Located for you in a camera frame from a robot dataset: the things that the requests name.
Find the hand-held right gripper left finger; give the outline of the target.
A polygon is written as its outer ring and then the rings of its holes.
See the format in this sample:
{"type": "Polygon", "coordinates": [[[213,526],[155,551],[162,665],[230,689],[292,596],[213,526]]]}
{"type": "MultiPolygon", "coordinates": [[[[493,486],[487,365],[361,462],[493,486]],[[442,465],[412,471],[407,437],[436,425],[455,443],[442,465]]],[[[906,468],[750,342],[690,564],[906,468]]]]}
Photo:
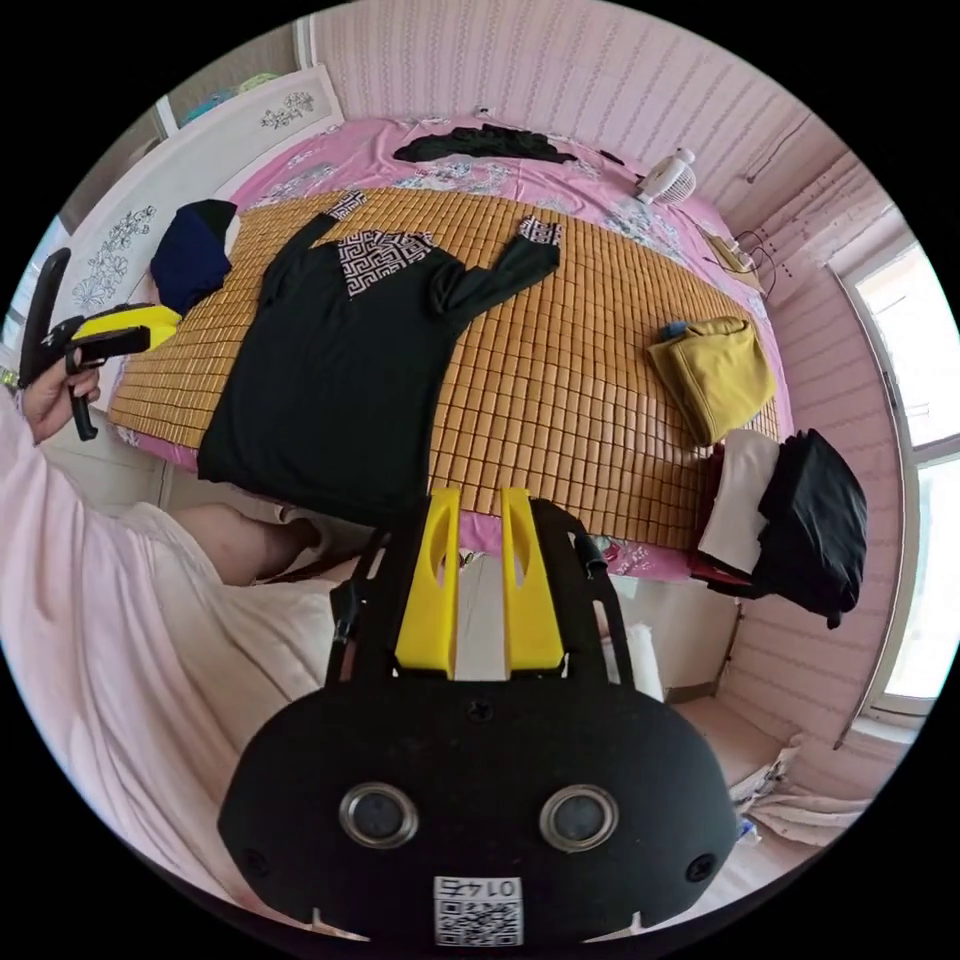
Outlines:
{"type": "Polygon", "coordinates": [[[430,495],[415,538],[411,584],[395,646],[407,672],[455,674],[458,636],[460,491],[430,495]]]}

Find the person's left hand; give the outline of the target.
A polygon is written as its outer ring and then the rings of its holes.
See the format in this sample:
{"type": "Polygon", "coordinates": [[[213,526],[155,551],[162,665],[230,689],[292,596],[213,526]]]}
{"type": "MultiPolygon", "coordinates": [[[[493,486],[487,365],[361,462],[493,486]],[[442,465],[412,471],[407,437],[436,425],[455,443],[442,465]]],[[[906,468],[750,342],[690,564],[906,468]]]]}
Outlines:
{"type": "Polygon", "coordinates": [[[70,373],[63,358],[20,391],[20,410],[36,445],[56,435],[72,419],[71,394],[96,400],[99,369],[70,373]]]}

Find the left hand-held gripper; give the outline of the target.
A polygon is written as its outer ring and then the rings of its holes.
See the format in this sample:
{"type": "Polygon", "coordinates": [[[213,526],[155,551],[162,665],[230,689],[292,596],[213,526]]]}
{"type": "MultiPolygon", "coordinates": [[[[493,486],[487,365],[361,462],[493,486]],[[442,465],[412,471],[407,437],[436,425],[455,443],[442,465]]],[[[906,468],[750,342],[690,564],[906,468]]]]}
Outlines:
{"type": "Polygon", "coordinates": [[[180,320],[174,310],[151,303],[63,320],[43,338],[43,372],[63,360],[71,376],[114,358],[152,351],[173,337],[180,320]]]}

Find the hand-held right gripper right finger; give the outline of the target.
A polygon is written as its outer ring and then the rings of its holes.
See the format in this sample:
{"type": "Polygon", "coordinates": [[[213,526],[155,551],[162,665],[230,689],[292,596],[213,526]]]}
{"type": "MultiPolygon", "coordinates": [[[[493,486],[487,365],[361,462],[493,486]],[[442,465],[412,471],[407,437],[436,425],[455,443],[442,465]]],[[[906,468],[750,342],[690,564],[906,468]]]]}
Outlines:
{"type": "Polygon", "coordinates": [[[564,645],[529,493],[501,490],[504,656],[510,679],[550,674],[564,645]]]}

